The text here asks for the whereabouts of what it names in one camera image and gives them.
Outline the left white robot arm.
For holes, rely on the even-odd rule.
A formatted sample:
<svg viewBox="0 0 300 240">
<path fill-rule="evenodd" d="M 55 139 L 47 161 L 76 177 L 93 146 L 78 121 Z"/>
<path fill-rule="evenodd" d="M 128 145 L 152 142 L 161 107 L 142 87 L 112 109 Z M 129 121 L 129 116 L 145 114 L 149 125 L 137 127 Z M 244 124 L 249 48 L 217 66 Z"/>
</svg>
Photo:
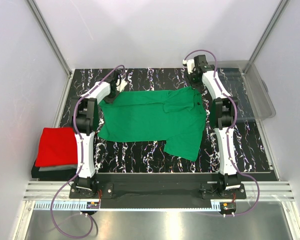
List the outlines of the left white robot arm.
<svg viewBox="0 0 300 240">
<path fill-rule="evenodd" d="M 77 170 L 74 187 L 87 198 L 98 193 L 96 170 L 94 166 L 93 143 L 99 125 L 98 104 L 105 100 L 111 103 L 120 93 L 117 87 L 122 77 L 116 70 L 98 80 L 92 89 L 71 99 L 71 126 L 77 145 Z"/>
</svg>

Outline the green t shirt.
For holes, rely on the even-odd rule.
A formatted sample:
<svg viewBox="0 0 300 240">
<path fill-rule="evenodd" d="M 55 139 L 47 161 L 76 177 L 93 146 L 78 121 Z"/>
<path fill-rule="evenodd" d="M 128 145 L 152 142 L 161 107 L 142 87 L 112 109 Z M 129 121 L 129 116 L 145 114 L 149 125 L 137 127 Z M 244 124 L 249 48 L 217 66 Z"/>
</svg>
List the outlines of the green t shirt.
<svg viewBox="0 0 300 240">
<path fill-rule="evenodd" d="M 201 93 L 177 90 L 124 91 L 113 103 L 102 101 L 101 139 L 118 142 L 164 141 L 164 152 L 196 161 L 206 124 Z"/>
</svg>

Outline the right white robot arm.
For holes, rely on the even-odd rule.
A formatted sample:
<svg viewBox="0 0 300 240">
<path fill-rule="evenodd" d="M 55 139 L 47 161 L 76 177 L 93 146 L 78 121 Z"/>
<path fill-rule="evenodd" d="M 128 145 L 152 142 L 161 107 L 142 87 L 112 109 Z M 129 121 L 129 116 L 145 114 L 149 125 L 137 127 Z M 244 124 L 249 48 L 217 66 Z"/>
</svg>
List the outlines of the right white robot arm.
<svg viewBox="0 0 300 240">
<path fill-rule="evenodd" d="M 187 77 L 191 85 L 204 85 L 212 98 L 209 125 L 216 134 L 220 161 L 215 191 L 220 197 L 229 198 L 241 186 L 234 150 L 238 99 L 226 90 L 218 77 L 217 66 L 210 65 L 204 54 L 193 59 L 184 59 L 182 64 L 187 68 Z"/>
</svg>

